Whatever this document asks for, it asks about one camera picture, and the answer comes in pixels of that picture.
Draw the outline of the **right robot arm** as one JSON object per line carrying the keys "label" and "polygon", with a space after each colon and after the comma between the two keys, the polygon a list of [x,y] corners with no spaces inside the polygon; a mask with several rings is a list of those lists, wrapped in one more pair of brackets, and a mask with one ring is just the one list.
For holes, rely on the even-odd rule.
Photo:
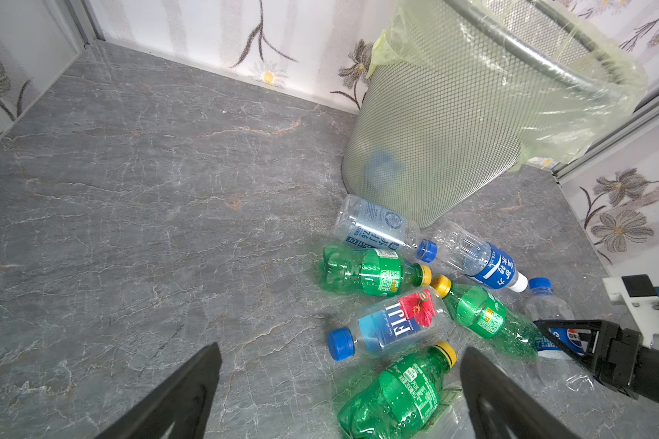
{"label": "right robot arm", "polygon": [[644,347],[641,332],[601,319],[537,319],[535,325],[595,382],[659,404],[659,350]]}

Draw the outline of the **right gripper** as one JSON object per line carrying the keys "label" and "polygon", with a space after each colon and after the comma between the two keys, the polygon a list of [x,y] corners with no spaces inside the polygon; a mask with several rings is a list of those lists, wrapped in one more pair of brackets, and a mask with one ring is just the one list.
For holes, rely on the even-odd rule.
{"label": "right gripper", "polygon": [[540,319],[534,321],[544,351],[560,352],[587,375],[631,398],[653,398],[656,363],[642,334],[607,320]]}

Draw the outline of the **clear bottle blue label white cap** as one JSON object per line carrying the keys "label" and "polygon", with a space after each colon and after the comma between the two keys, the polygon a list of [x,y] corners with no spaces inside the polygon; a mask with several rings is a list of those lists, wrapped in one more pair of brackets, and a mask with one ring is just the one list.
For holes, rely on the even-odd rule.
{"label": "clear bottle blue label white cap", "polygon": [[510,289],[523,293],[528,278],[521,274],[514,259],[492,243],[447,222],[434,233],[437,258],[472,281],[492,290]]}

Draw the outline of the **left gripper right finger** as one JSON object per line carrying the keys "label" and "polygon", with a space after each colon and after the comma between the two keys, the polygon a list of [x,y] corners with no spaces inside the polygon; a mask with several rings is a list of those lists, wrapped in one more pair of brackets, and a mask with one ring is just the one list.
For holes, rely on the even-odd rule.
{"label": "left gripper right finger", "polygon": [[459,376],[477,438],[576,436],[478,349],[465,349]]}

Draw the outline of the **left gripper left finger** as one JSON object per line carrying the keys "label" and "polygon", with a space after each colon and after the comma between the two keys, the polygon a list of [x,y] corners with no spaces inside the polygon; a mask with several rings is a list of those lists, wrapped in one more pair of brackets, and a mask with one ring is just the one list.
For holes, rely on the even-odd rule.
{"label": "left gripper left finger", "polygon": [[223,365],[219,345],[198,351],[100,438],[203,438]]}

